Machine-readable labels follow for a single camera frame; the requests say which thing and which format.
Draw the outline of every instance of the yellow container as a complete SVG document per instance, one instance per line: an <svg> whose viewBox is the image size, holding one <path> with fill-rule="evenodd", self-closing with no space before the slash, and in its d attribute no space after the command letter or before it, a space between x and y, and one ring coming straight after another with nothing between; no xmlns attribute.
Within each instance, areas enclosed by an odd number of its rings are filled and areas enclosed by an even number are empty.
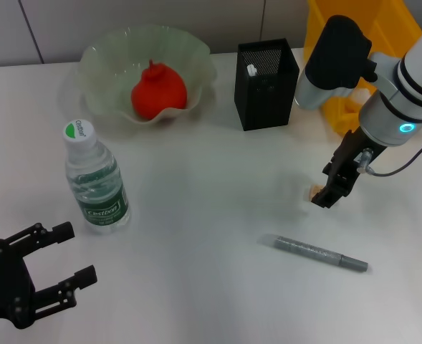
<svg viewBox="0 0 422 344"><path fill-rule="evenodd" d="M310 58L327 20L336 14L350 17L373 43L371 52L384 52L387 55L403 57L422 35L411 13L402 0L308 0L310 13L306 40L304 41L304 60ZM375 88L360 79L357 88ZM333 130L340 135L359 126L358 112L361 105L348 98L330 98L322 107Z"/></svg>

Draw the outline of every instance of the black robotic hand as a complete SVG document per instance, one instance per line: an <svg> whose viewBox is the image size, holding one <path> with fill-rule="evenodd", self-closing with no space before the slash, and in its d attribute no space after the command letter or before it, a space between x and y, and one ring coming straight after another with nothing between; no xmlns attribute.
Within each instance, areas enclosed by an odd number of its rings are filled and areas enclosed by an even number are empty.
<svg viewBox="0 0 422 344"><path fill-rule="evenodd" d="M97 281L93 266L76 272L58 285L36 292L23 260L38 249L73 237L71 223L65 222L51 231L35 224L14 236L0 239L0 318L8 319L16 328L23 329L35 320L77 305L75 290Z"/></svg>

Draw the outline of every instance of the red fruit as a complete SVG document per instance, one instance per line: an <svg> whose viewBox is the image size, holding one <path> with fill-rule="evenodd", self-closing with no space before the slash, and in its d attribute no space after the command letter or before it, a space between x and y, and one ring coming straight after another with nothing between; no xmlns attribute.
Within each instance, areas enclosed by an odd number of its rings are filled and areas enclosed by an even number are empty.
<svg viewBox="0 0 422 344"><path fill-rule="evenodd" d="M139 116L151 120L166 108L184 109L187 89L182 78L163 63L153 63L143 70L131 92L131 103Z"/></svg>

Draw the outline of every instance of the gray marker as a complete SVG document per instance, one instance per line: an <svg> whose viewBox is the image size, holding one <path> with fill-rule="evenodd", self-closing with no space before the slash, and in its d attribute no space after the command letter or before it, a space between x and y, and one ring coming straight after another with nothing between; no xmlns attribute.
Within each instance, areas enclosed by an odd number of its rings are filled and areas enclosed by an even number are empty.
<svg viewBox="0 0 422 344"><path fill-rule="evenodd" d="M274 247L336 265L337 267L347 267L348 269L360 272L365 272L368 269L368 263L362 262L361 260L347 257L343 254L329 251L328 249L321 249L320 247L284 238L283 236L278 236L276 240L274 240Z"/></svg>

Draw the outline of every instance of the blue indicator light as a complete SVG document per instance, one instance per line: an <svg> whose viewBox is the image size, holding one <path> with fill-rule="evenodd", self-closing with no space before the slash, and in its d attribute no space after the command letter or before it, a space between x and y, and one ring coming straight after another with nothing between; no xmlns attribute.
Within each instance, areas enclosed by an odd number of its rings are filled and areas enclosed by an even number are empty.
<svg viewBox="0 0 422 344"><path fill-rule="evenodd" d="M414 128L416 128L416 126L413 123L405 123L405 124L402 124L399 127L399 129L402 133L409 133L409 132L413 131Z"/></svg>

